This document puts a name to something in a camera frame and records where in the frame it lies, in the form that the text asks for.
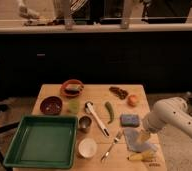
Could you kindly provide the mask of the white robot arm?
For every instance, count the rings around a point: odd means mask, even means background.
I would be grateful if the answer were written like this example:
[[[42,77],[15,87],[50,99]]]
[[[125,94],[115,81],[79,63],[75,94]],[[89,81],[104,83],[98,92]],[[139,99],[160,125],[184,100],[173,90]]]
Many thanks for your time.
[[[158,133],[166,124],[172,125],[192,138],[192,117],[187,113],[187,102],[181,97],[157,101],[142,119],[143,129],[137,138],[139,144]]]

